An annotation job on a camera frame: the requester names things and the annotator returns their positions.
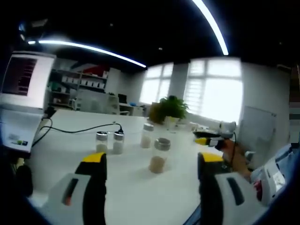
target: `glass jar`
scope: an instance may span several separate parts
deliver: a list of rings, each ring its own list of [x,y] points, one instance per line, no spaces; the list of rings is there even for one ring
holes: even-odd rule
[[[113,148],[114,154],[122,154],[124,147],[124,133],[116,131],[113,134]]]
[[[153,156],[150,161],[149,170],[153,173],[162,173],[164,171],[165,161],[169,154],[171,146],[170,140],[166,138],[158,138],[154,142]]]
[[[107,152],[107,132],[96,133],[96,152]]]
[[[141,147],[143,149],[148,149],[151,147],[151,142],[153,138],[154,126],[149,123],[144,124],[144,128],[142,130],[142,139],[141,139]]]

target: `brown granular contents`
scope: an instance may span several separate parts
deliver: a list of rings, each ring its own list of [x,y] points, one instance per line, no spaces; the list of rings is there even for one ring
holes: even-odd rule
[[[159,156],[154,156],[151,159],[149,169],[153,173],[162,173],[165,160]]]

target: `computer monitor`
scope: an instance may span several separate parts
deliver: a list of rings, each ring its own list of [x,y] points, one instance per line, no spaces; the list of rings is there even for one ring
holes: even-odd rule
[[[118,94],[119,102],[127,104],[127,95]]]
[[[13,52],[2,82],[0,104],[43,109],[55,58],[41,52]]]

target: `white box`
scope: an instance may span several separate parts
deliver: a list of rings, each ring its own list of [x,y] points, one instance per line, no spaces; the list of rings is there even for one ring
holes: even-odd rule
[[[67,89],[65,87],[61,87],[61,92],[66,93]]]
[[[104,83],[99,83],[99,88],[104,88]]]
[[[78,84],[78,78],[73,78],[73,82],[72,83]]]
[[[94,82],[93,82],[93,87],[94,87],[94,88],[98,88],[98,87],[99,87],[99,82],[94,81]]]
[[[106,78],[107,78],[107,76],[108,76],[108,71],[104,71],[104,72],[103,72],[103,78],[105,78],[105,79],[106,79]]]
[[[86,86],[86,82],[87,82],[87,80],[82,79],[80,84]]]
[[[92,87],[93,86],[93,81],[88,81],[87,86]]]
[[[62,82],[68,82],[68,77],[67,77],[67,76],[62,76],[61,81],[62,81]]]

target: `ceiling light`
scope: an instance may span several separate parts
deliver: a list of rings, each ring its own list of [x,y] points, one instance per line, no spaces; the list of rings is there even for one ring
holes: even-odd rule
[[[68,46],[73,46],[73,47],[78,47],[78,48],[89,49],[89,50],[96,51],[96,52],[99,52],[99,53],[108,54],[108,55],[117,57],[117,58],[122,59],[122,60],[126,60],[128,62],[134,63],[134,64],[136,64],[138,66],[141,66],[141,67],[144,67],[144,68],[146,67],[144,64],[139,63],[139,62],[134,61],[134,60],[131,60],[131,59],[126,58],[124,56],[121,56],[121,55],[118,55],[118,54],[115,54],[115,53],[112,53],[112,52],[109,52],[109,51],[106,51],[106,50],[103,50],[103,49],[100,49],[100,48],[91,47],[91,46],[88,46],[88,45],[82,45],[82,44],[77,44],[77,43],[67,42],[67,41],[56,41],[56,40],[40,40],[38,42],[40,44],[46,44],[46,45],[68,45]]]
[[[214,31],[217,40],[221,46],[223,55],[228,55],[228,50],[225,44],[225,41],[223,39],[223,36],[221,34],[221,31],[215,21],[215,19],[212,17],[210,11],[208,10],[208,8],[205,6],[205,4],[202,2],[202,0],[192,0],[200,9],[200,11],[203,13],[203,15],[205,16],[206,20],[208,21],[208,23],[210,24],[210,27],[212,28],[212,30]]]

